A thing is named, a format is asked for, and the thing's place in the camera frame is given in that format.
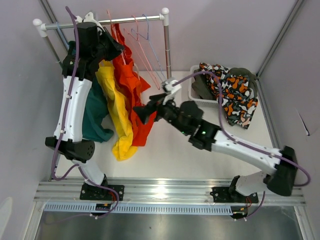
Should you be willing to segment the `pink wire hanger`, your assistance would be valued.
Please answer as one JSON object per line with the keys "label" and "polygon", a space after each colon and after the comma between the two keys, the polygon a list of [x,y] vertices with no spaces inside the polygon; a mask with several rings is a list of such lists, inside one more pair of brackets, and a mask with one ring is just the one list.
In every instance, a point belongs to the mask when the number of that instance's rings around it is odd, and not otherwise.
{"label": "pink wire hanger", "polygon": [[131,16],[135,22],[135,26],[136,26],[136,30],[134,33],[132,32],[129,32],[128,30],[126,30],[125,28],[123,29],[127,35],[129,35],[135,42],[136,44],[138,45],[138,49],[136,50],[136,53],[138,54],[138,56],[140,57],[140,60],[142,62],[142,64],[144,65],[144,67],[146,68],[149,76],[151,77],[151,79],[153,80],[153,83],[154,85],[156,86],[156,88],[158,90],[160,90],[160,83],[159,83],[159,80],[157,79],[156,75],[154,74],[154,71],[153,71],[153,68],[152,68],[152,65],[144,51],[144,48],[142,47],[142,44],[140,42],[140,39],[139,39],[139,24],[138,24],[138,20],[137,18],[132,15]]}
{"label": "pink wire hanger", "polygon": [[[115,25],[114,25],[113,22],[112,22],[111,14],[110,14],[110,12],[109,12],[108,9],[106,10],[106,12],[107,12],[107,15],[108,15],[109,20],[110,20],[110,29],[111,29],[111,32],[114,34],[115,40],[118,41],[118,36],[117,36],[117,33],[116,33],[116,28],[115,28]],[[121,58],[122,58],[123,64],[126,65],[127,63],[126,63],[126,60],[125,60],[124,52],[125,52],[125,51],[123,50],[122,53],[120,54],[120,56],[121,56]],[[134,64],[133,64],[133,67],[134,67],[135,70],[136,70],[135,72],[136,72],[136,74],[137,74],[138,79],[140,79],[140,74],[139,74],[139,68],[138,68],[138,66],[134,63]]]}

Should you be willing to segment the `yellow shorts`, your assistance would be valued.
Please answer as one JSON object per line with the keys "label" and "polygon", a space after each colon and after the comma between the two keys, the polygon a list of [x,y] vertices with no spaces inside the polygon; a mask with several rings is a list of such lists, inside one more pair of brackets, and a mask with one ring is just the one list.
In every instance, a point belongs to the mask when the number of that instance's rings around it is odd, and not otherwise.
{"label": "yellow shorts", "polygon": [[131,158],[138,148],[133,146],[134,133],[126,109],[127,98],[117,88],[114,70],[110,61],[102,60],[96,72],[96,78],[106,97],[107,108],[118,136],[112,147],[112,153],[120,162]]}

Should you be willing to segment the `olive green shorts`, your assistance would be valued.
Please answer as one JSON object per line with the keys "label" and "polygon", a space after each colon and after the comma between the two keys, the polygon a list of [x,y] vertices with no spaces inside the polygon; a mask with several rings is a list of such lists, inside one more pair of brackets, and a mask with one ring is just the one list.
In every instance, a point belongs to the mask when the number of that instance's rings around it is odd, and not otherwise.
{"label": "olive green shorts", "polygon": [[[237,78],[237,79],[246,80],[246,82],[248,83],[248,89],[250,92],[248,96],[256,98],[258,95],[258,87],[257,87],[257,83],[256,83],[257,76],[255,74],[251,73],[246,68],[237,68],[237,67],[233,67],[230,69],[223,68],[222,70],[217,70],[215,75],[216,76],[224,75],[225,77],[228,77],[229,79]],[[210,82],[207,83],[207,86],[217,100],[215,93],[212,91],[211,87],[209,86],[210,84],[211,84]]]}

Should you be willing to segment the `camouflage orange black shorts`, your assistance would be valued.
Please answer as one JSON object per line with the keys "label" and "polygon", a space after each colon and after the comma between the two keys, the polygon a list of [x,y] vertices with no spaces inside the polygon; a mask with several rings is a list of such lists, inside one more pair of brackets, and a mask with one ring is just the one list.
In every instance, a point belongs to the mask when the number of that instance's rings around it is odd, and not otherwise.
{"label": "camouflage orange black shorts", "polygon": [[224,75],[216,76],[215,73],[222,69],[231,69],[219,64],[199,63],[200,71],[212,72],[213,75],[205,74],[207,83],[210,83],[212,92],[216,99],[222,97],[222,108],[229,125],[239,125],[248,129],[252,121],[259,100],[257,97],[250,97],[250,91],[246,80],[239,78],[228,78]]}

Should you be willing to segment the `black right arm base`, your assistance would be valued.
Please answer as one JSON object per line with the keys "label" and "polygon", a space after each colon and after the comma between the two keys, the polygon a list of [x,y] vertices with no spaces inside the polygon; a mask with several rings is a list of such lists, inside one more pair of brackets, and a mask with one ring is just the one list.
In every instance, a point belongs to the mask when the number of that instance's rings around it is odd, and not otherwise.
{"label": "black right arm base", "polygon": [[243,195],[236,191],[236,183],[238,182],[240,176],[235,176],[230,186],[215,186],[211,188],[209,193],[213,197],[215,203],[253,203],[257,204],[259,202],[258,194],[256,192],[250,195]]}

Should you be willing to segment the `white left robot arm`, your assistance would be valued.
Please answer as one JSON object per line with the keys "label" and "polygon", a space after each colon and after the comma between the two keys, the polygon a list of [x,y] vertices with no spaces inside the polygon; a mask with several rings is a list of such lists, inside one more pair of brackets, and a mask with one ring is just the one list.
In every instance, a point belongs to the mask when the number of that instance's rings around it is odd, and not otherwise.
{"label": "white left robot arm", "polygon": [[79,169],[84,182],[92,186],[91,194],[97,200],[103,200],[108,196],[109,188],[104,184],[105,174],[91,160],[95,144],[83,138],[83,118],[100,62],[118,57],[124,46],[93,21],[75,24],[74,36],[62,61],[63,96],[58,123],[53,136],[45,139],[45,145],[53,150],[52,169],[58,156],[63,155]]}

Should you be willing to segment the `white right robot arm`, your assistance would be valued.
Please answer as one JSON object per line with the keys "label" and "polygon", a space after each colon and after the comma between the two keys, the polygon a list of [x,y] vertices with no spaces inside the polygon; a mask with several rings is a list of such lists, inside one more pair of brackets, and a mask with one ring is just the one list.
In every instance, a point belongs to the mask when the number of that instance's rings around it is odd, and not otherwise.
{"label": "white right robot arm", "polygon": [[228,196],[239,202],[255,192],[269,190],[277,195],[289,197],[295,184],[297,159],[293,148],[268,148],[227,136],[221,126],[203,119],[201,110],[194,101],[184,101],[176,106],[174,100],[164,102],[164,95],[152,95],[144,106],[135,106],[133,111],[143,124],[152,114],[155,121],[164,119],[185,136],[199,150],[217,152],[235,157],[260,171],[250,175],[235,176],[228,189]]}

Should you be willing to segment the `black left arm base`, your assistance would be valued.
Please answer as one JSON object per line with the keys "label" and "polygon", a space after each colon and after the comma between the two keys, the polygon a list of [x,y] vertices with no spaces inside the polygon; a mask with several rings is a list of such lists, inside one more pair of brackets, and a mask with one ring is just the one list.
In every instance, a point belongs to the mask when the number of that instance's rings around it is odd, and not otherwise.
{"label": "black left arm base", "polygon": [[[117,192],[118,200],[122,201],[125,193],[125,186],[119,184],[108,184],[108,179],[105,177],[102,181],[102,186],[110,188]],[[83,183],[79,196],[80,200],[88,201],[117,201],[116,194],[111,191],[88,183]]]}

